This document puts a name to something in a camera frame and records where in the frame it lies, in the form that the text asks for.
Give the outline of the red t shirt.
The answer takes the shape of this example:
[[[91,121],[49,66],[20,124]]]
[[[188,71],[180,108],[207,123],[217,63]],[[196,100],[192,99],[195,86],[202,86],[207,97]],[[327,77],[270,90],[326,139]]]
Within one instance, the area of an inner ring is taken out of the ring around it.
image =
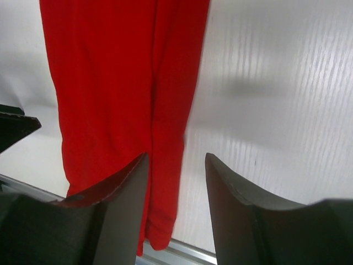
[[[209,1],[40,1],[68,195],[141,153],[149,179],[137,254],[172,238],[185,129]]]

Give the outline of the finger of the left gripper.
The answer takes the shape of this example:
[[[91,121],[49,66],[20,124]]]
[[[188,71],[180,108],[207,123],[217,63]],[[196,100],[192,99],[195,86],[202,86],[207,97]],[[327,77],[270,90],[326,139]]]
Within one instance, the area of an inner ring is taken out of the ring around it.
[[[36,117],[26,116],[18,107],[1,104],[0,115],[1,153],[41,128]]]

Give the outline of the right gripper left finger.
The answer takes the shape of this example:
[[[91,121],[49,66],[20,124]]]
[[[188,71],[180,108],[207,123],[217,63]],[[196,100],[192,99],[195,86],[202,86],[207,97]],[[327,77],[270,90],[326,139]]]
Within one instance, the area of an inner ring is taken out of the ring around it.
[[[1,263],[134,264],[148,167],[143,153],[62,201],[1,193]]]

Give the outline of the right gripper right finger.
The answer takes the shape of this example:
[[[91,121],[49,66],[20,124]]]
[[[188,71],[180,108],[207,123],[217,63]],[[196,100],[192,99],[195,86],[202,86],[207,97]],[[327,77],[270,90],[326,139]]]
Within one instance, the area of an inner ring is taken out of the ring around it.
[[[351,264],[352,200],[304,205],[205,157],[218,264]]]

